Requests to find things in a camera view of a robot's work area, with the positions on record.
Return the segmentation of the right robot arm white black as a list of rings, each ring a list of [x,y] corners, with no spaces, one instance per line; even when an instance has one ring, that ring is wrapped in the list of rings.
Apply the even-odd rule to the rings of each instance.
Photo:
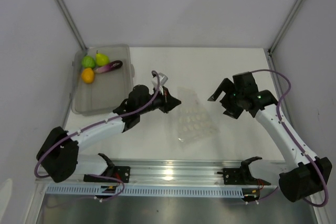
[[[260,91],[253,74],[244,72],[234,75],[233,80],[225,78],[208,100],[216,101],[223,94],[220,103],[226,116],[237,119],[247,111],[266,130],[286,162],[286,171],[277,172],[273,178],[290,202],[304,200],[317,208],[326,206],[330,160],[319,158],[304,143],[282,113],[284,97],[276,99],[269,90]]]

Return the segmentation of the clear zip top bag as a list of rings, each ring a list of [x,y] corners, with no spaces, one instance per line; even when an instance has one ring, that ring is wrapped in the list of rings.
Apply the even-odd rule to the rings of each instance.
[[[218,127],[192,89],[178,87],[177,138],[189,143],[217,135]]]

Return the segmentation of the purple toy eggplant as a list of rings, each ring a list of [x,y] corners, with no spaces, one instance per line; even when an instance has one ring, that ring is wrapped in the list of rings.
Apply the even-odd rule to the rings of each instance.
[[[116,60],[116,61],[110,62],[102,67],[95,69],[94,72],[96,74],[107,73],[110,71],[118,70],[122,66],[123,66],[123,62],[121,60]]]

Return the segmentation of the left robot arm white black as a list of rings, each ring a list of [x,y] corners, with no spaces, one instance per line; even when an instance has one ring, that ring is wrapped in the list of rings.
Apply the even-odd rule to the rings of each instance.
[[[154,110],[169,113],[181,105],[168,88],[153,91],[150,94],[147,86],[137,85],[106,119],[72,131],[61,126],[53,128],[36,155],[35,177],[50,177],[55,183],[64,182],[72,175],[82,175],[85,182],[119,179],[118,169],[106,154],[83,155],[81,151],[132,129],[145,113]]]

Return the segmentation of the orange toy lemon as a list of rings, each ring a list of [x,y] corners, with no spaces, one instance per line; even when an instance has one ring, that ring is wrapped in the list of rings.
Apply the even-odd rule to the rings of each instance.
[[[81,73],[81,79],[86,84],[91,84],[94,82],[95,72],[91,68],[83,69]]]

